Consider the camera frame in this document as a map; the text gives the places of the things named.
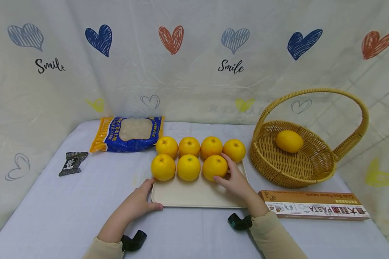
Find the woven basket rim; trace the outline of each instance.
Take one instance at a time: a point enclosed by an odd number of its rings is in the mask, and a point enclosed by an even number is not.
[[[298,126],[300,129],[304,129],[305,131],[309,131],[313,136],[317,137],[317,139],[319,139],[321,142],[323,142],[323,144],[328,148],[328,152],[331,154],[332,156],[332,159],[334,161],[333,163],[333,168],[332,168],[332,171],[331,172],[324,172],[327,176],[324,177],[323,179],[320,179],[320,180],[305,180],[305,179],[301,179],[301,178],[297,178],[297,177],[293,177],[289,174],[285,174],[283,171],[279,170],[278,168],[276,168],[273,164],[271,164],[266,158],[265,156],[262,155],[262,153],[260,152],[259,148],[257,147],[256,145],[256,139],[253,138],[252,139],[252,144],[254,145],[254,148],[255,148],[255,151],[257,151],[258,155],[260,156],[261,159],[263,159],[265,161],[265,163],[267,163],[272,169],[274,169],[276,172],[284,175],[285,177],[288,177],[290,179],[294,179],[294,180],[297,180],[299,182],[303,182],[303,183],[311,183],[311,184],[314,184],[314,183],[319,183],[319,182],[324,182],[328,179],[330,179],[331,177],[333,177],[334,173],[336,172],[336,169],[337,169],[337,160],[336,160],[336,156],[334,155],[333,151],[331,150],[330,146],[317,134],[315,134],[313,131],[307,129],[307,128],[304,128],[303,126],[299,125],[299,124],[296,124],[296,123],[293,123],[293,122],[287,122],[287,121],[282,121],[282,120],[271,120],[271,121],[266,121],[262,124],[262,126],[264,126],[265,124],[267,123],[273,123],[273,122],[284,122],[284,123],[289,123],[291,125],[294,125],[294,126]]]

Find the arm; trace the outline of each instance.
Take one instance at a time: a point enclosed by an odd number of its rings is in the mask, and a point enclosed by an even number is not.
[[[146,179],[115,210],[82,259],[120,259],[123,257],[121,238],[131,221],[152,210],[163,210],[159,203],[148,203],[147,195],[153,179]]]
[[[252,237],[265,258],[306,259],[307,256],[282,226],[277,215],[270,212],[263,199],[255,193],[236,163],[229,156],[222,156],[228,162],[230,179],[215,176],[213,180],[244,200],[252,218]]]

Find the wicker basket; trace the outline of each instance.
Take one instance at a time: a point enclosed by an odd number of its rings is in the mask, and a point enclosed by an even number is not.
[[[315,133],[300,125],[271,121],[264,122],[268,114],[280,103],[298,95],[315,92],[330,92],[347,96],[355,101],[362,110],[362,122],[342,144],[333,151]],[[331,88],[308,89],[298,91],[277,99],[261,114],[252,137],[250,156],[252,164],[266,179],[286,188],[302,188],[324,182],[336,172],[336,164],[364,136],[369,125],[367,107],[354,95]],[[304,139],[304,146],[298,153],[288,153],[275,144],[280,131],[295,131]]]

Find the red heart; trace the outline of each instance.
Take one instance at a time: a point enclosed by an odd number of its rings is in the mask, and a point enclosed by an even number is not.
[[[380,39],[379,32],[371,31],[362,43],[363,59],[373,58],[387,47],[389,47],[389,34]]]
[[[176,27],[173,31],[173,36],[170,35],[170,32],[165,27],[160,27],[158,29],[158,34],[161,42],[172,55],[179,51],[183,42],[183,26],[179,25]]]

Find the yellow heart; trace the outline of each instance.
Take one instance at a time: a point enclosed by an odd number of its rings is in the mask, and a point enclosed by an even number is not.
[[[104,99],[102,98],[99,98],[97,99],[96,101],[94,101],[93,103],[88,100],[88,99],[85,99],[85,101],[88,103],[89,106],[91,106],[96,112],[103,112],[104,111]]]
[[[255,99],[249,99],[248,101],[244,101],[243,99],[236,99],[235,104],[236,108],[240,112],[246,112],[249,108],[251,108],[252,104],[255,103]]]
[[[379,171],[379,159],[375,158],[369,164],[365,176],[365,183],[374,187],[389,186],[389,173]]]

